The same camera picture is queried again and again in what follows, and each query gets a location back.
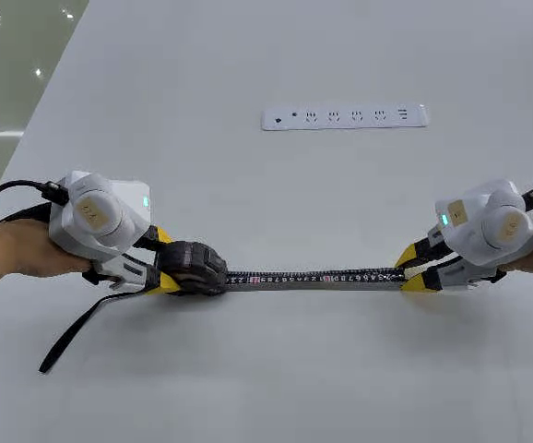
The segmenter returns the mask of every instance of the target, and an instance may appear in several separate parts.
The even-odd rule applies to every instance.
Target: black strap
[[[50,215],[52,213],[52,204],[43,203],[41,205],[33,206],[32,208],[26,208],[25,210],[20,210],[14,214],[9,215],[8,217],[2,219],[2,222],[11,222],[14,220],[26,220],[33,219],[38,222],[48,223]]]
[[[106,297],[102,297],[97,303],[92,305],[92,307],[86,311],[84,314],[80,316],[78,320],[76,320],[72,326],[70,326],[64,334],[55,342],[55,344],[52,346],[52,349],[50,352],[47,353],[45,358],[43,359],[43,363],[41,363],[41,366],[39,366],[39,372],[42,374],[46,374],[50,371],[50,369],[55,365],[55,362],[62,356],[62,354],[65,351],[65,348],[69,346],[69,344],[72,342],[74,337],[77,336],[77,334],[80,332],[82,327],[86,324],[87,321],[89,321],[89,318],[92,317],[92,315],[96,312],[96,310],[105,302],[111,301],[111,300],[117,300],[120,298],[125,298],[128,296],[136,295],[136,293],[114,293],[112,295],[107,295]]]

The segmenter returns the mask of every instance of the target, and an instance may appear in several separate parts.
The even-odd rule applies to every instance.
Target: electrical outlet
[[[429,116],[422,104],[279,106],[266,109],[262,118],[262,128],[266,131],[419,127],[428,124]]]
[[[350,120],[352,120],[355,123],[362,122],[363,116],[362,111],[351,111],[350,112]]]
[[[315,125],[318,121],[318,114],[312,111],[305,112],[305,123],[308,125]]]
[[[328,122],[334,124],[340,121],[340,113],[338,111],[328,111]]]
[[[378,124],[378,125],[384,125],[385,124],[385,121],[387,120],[387,115],[389,113],[387,113],[386,111],[384,111],[383,109],[378,109],[378,110],[375,110],[373,111],[373,120]]]

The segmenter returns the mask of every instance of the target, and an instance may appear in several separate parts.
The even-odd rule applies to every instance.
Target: table surface
[[[423,129],[260,130],[422,102]],[[533,186],[533,2],[91,0],[6,171],[139,179],[231,269],[392,265],[436,198]],[[34,204],[0,198],[0,216]],[[150,296],[0,281],[0,441],[533,442],[533,276],[436,295]]]

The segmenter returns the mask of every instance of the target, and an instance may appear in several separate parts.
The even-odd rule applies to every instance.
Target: floor
[[[0,0],[0,178],[88,0]]]

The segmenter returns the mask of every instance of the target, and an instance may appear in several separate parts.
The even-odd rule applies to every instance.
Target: white power strip
[[[429,124],[423,104],[278,106],[263,112],[265,131],[419,127]]]

